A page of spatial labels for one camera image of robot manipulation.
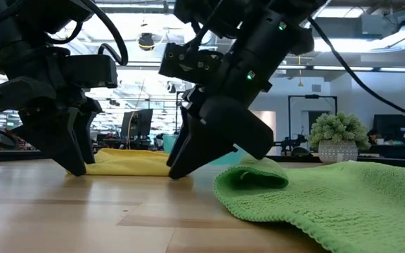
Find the yellow cloth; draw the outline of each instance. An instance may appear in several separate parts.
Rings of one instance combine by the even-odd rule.
[[[95,155],[95,164],[87,164],[87,175],[168,176],[168,154],[147,150],[103,148]]]

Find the white pot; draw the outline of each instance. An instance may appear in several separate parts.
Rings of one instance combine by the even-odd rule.
[[[320,160],[326,164],[336,162],[356,161],[359,151],[354,141],[321,141],[318,146]]]

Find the wooden tabletop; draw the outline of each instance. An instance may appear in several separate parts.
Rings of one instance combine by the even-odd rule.
[[[313,164],[283,164],[313,167]],[[51,160],[0,163],[0,252],[325,252],[286,224],[232,217],[205,167],[167,177],[82,176]]]

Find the green plant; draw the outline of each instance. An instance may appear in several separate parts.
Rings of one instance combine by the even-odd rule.
[[[312,125],[310,146],[317,148],[320,141],[355,141],[359,149],[368,149],[368,137],[366,128],[361,125],[359,119],[354,115],[346,115],[339,112],[337,116],[322,114],[316,123]]]

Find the green towel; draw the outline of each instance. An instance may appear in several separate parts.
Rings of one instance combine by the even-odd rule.
[[[285,221],[332,252],[405,252],[405,168],[342,162],[285,170],[246,159],[215,195],[237,218]]]

